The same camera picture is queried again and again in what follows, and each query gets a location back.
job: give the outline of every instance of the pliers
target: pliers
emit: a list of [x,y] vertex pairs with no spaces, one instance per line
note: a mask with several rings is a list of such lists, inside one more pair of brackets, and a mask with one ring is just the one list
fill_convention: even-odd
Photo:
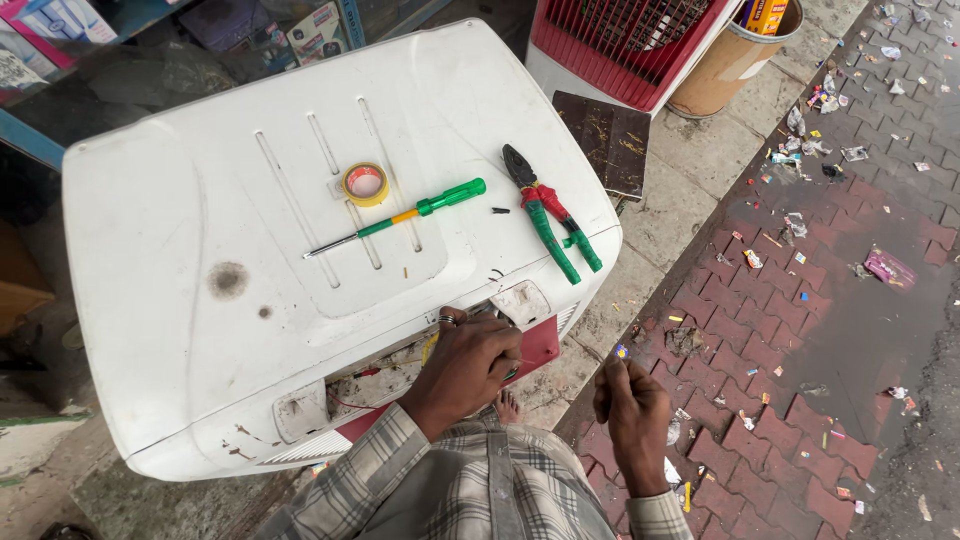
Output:
[[550,222],[547,221],[546,212],[543,211],[544,208],[553,214],[557,221],[564,226],[564,229],[570,233],[570,238],[564,240],[564,248],[577,244],[580,253],[587,260],[590,270],[593,270],[594,273],[599,272],[603,268],[603,262],[593,253],[593,247],[590,246],[587,235],[580,230],[580,226],[570,216],[570,212],[566,211],[564,205],[560,204],[557,191],[541,184],[537,180],[537,175],[534,174],[534,169],[530,166],[530,163],[509,144],[503,145],[503,162],[506,163],[507,172],[514,179],[514,184],[520,188],[520,196],[522,197],[520,207],[527,210],[527,215],[534,222],[534,229],[537,230],[540,241],[546,246],[546,250],[550,252],[550,256],[557,262],[560,269],[564,271],[564,275],[570,283],[579,283],[580,274],[577,273],[577,269],[573,267],[570,260],[566,258],[560,244],[557,243],[557,238],[550,229]]

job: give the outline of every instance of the plaid shirt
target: plaid shirt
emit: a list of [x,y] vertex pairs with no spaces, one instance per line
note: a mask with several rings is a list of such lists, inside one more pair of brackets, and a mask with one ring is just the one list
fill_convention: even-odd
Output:
[[[634,538],[693,538],[672,492],[626,508]],[[255,538],[615,536],[580,460],[553,433],[481,413],[431,445],[393,404]]]

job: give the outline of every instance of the screwdriver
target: screwdriver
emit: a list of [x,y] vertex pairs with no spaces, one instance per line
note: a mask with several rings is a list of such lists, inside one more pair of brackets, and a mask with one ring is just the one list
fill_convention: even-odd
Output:
[[356,238],[363,238],[364,236],[370,236],[377,231],[383,231],[388,227],[392,227],[401,221],[406,221],[411,217],[416,215],[426,217],[433,213],[435,209],[440,209],[443,207],[452,207],[457,203],[463,203],[467,199],[472,199],[477,195],[483,195],[487,191],[487,184],[484,183],[482,178],[474,178],[469,182],[465,182],[456,187],[451,187],[447,191],[444,191],[443,195],[439,197],[434,197],[432,199],[423,199],[422,201],[417,202],[417,207],[414,209],[409,209],[403,213],[397,214],[394,217],[384,219],[383,221],[378,221],[369,227],[364,227],[363,229],[357,231],[356,233],[347,236],[346,238],[341,238],[332,244],[326,244],[321,248],[317,248],[310,253],[303,254],[303,258],[311,258],[317,254],[321,254],[328,249],[335,248],[341,244],[346,244],[347,242],[354,240]]

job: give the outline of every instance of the red air cooler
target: red air cooler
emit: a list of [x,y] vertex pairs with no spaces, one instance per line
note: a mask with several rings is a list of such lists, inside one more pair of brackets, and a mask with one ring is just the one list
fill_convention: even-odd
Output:
[[563,90],[656,114],[740,0],[540,0],[526,67]]

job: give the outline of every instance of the hand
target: hand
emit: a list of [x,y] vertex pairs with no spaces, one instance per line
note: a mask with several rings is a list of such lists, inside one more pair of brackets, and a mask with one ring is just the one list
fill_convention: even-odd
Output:
[[597,422],[610,422],[613,458],[631,497],[653,497],[670,487],[663,473],[670,395],[632,360],[608,359],[594,379]]
[[430,442],[493,401],[503,378],[520,365],[523,341],[523,332],[489,312],[467,319],[460,309],[444,306],[440,314],[453,317],[456,324],[440,323],[433,355],[396,400]]

